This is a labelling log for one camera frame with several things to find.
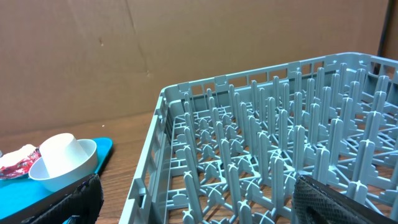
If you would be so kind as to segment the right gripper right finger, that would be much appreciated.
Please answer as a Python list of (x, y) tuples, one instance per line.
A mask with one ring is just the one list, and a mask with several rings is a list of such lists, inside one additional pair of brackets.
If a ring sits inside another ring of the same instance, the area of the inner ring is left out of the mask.
[(299, 224), (397, 224), (309, 175), (297, 177), (292, 206)]

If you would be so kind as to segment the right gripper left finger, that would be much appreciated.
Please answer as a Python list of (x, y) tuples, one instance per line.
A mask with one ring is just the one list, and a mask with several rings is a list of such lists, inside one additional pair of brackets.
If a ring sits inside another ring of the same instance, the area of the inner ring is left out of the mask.
[(33, 205), (1, 219), (1, 223), (95, 223), (104, 203), (98, 174), (90, 174)]

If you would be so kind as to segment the red snack wrapper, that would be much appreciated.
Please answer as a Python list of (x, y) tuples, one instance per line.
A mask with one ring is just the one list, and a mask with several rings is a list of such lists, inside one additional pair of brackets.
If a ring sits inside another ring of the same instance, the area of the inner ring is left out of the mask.
[(39, 149), (36, 148), (27, 157), (17, 162), (13, 166), (1, 167), (1, 179), (15, 179), (29, 173), (32, 165), (41, 158)]

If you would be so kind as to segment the white napkin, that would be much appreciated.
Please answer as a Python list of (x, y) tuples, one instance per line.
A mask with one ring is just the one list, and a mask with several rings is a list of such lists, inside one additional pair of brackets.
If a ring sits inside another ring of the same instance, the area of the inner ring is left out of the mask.
[(1, 167), (13, 166), (17, 162), (21, 161), (23, 158), (27, 157), (35, 149), (35, 146), (31, 144), (26, 144), (25, 146), (22, 146), (19, 150), (3, 155), (1, 157)]

